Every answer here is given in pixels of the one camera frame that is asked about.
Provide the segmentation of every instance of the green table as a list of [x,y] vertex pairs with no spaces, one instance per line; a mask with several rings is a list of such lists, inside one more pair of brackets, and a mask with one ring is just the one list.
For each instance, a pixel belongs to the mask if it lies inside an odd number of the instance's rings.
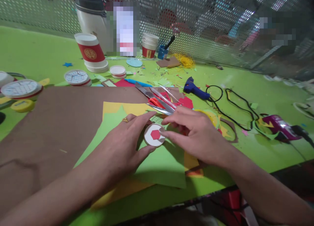
[[[70,69],[87,71],[74,39],[0,27],[0,41],[2,42],[0,47],[1,70],[3,71],[18,72],[36,81],[50,78],[51,84],[64,81],[63,75]],[[62,66],[65,62],[73,63],[73,67]],[[258,103],[258,113],[277,114],[290,124],[307,125],[307,131],[314,138],[314,122],[297,112],[292,106],[293,102],[304,102],[308,97],[297,87],[288,87],[282,82],[267,81],[262,75],[247,70],[229,67],[218,70],[215,66],[209,65],[197,65],[197,71],[167,69],[169,75],[166,73],[162,77],[161,73],[164,72],[164,69],[156,71],[156,62],[143,61],[143,63],[145,69],[129,67],[125,60],[109,60],[109,66],[123,65],[127,71],[136,72],[132,79],[145,83],[167,78],[173,84],[182,86],[187,78],[192,76],[195,84],[202,90],[205,90],[206,84],[219,86],[224,84],[249,102]],[[193,100],[195,109],[213,110],[196,96],[188,95],[188,97]],[[244,102],[239,101],[237,97],[231,95],[231,99],[244,107]],[[225,94],[218,104],[225,113],[234,117],[239,123],[247,124],[250,120],[250,115],[231,105]],[[2,112],[6,114],[7,118],[0,125],[1,140],[26,115],[25,113],[16,113],[10,108],[3,109]],[[237,126],[236,131],[239,143],[234,146],[269,173],[304,162],[301,155],[291,145],[269,141],[261,135],[250,132],[249,136],[245,136]],[[294,141],[293,144],[306,160],[314,159],[314,149],[305,140]],[[207,167],[204,169],[204,174],[205,177],[201,179],[187,178],[186,189],[155,185],[114,202],[102,210],[86,211],[72,224],[103,225],[103,222],[115,224],[234,184],[230,176],[219,168]]]

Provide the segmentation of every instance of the white bottle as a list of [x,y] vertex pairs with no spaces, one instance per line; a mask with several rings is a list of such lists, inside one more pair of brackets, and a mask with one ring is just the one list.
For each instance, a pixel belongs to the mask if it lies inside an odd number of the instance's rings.
[[82,33],[97,37],[104,54],[107,53],[106,13],[102,0],[75,0]]

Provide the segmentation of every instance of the blue glue gun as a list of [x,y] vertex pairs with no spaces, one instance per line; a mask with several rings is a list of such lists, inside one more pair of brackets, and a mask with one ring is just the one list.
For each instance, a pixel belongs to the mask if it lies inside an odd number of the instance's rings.
[[193,93],[199,98],[203,100],[207,100],[210,97],[210,94],[200,90],[198,87],[195,86],[193,82],[194,82],[194,79],[192,77],[188,78],[184,85],[183,91],[186,93]]

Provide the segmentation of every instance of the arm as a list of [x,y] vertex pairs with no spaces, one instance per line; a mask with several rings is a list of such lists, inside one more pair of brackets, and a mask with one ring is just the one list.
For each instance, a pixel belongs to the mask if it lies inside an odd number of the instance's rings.
[[262,218],[290,226],[314,225],[314,210],[229,144],[204,114],[180,106],[172,116],[164,119],[163,124],[168,123],[188,136],[171,131],[162,135],[205,163],[225,169],[249,205]]
[[128,115],[75,169],[9,212],[0,225],[58,225],[70,214],[134,171],[155,150],[136,151],[137,141],[155,112]]

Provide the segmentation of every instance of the metal mesh wall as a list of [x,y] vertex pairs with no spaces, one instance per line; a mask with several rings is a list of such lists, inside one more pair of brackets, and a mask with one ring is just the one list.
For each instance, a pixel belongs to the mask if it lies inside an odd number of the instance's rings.
[[[272,48],[269,39],[258,33],[260,17],[269,17],[276,11],[313,14],[309,0],[104,0],[108,1],[138,2],[140,37],[143,32],[150,32],[164,44],[180,31],[171,52],[243,68],[250,68]],[[28,25],[52,34],[63,32],[72,36],[80,32],[73,0],[0,0],[0,20],[1,24]],[[279,56],[280,60],[270,58],[254,69],[301,78],[309,70],[314,53],[313,29],[309,27],[302,34],[292,56],[294,62],[303,57],[302,64],[294,63],[291,67]],[[287,64],[291,68],[285,74]]]

